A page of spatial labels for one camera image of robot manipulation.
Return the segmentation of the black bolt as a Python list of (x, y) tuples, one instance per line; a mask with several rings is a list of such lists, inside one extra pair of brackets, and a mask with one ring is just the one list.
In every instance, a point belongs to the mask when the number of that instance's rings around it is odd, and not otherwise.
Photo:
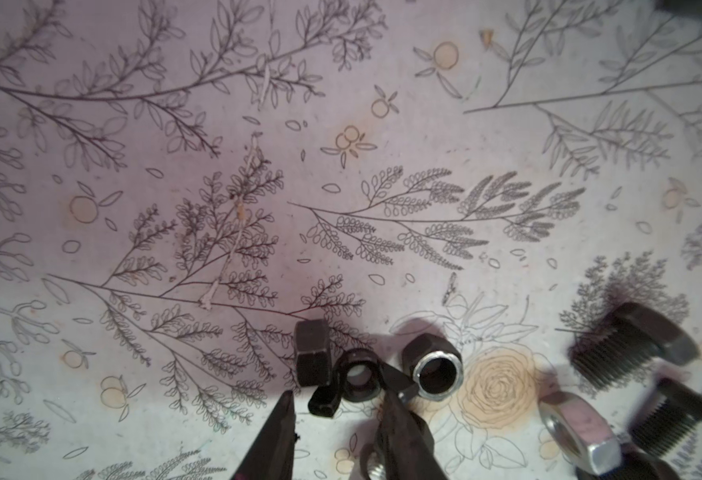
[(574, 369), (599, 390), (629, 377), (655, 359), (686, 366), (699, 357), (694, 339), (660, 312), (636, 302), (608, 315), (612, 331), (571, 355)]
[(657, 392), (663, 401), (629, 435), (641, 450), (661, 458), (702, 424), (702, 394), (672, 378), (659, 380)]

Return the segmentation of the silver hex nut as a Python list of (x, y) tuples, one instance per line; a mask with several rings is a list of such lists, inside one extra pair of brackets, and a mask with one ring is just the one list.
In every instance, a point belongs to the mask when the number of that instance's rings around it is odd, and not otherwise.
[(579, 470), (604, 475), (623, 462), (617, 436), (582, 397), (557, 391), (538, 402), (541, 420), (564, 456)]

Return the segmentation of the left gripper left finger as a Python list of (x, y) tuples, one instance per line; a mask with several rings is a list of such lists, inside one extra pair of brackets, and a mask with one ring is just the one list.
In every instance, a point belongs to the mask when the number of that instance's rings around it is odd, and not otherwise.
[(291, 480), (297, 441), (294, 393), (282, 393), (232, 480)]

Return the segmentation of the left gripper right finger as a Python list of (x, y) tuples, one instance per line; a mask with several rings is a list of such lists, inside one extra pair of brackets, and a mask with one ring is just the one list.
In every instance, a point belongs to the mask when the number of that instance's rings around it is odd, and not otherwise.
[(376, 453), (385, 479), (441, 479), (447, 475), (437, 462), (428, 425), (389, 391), (376, 433)]

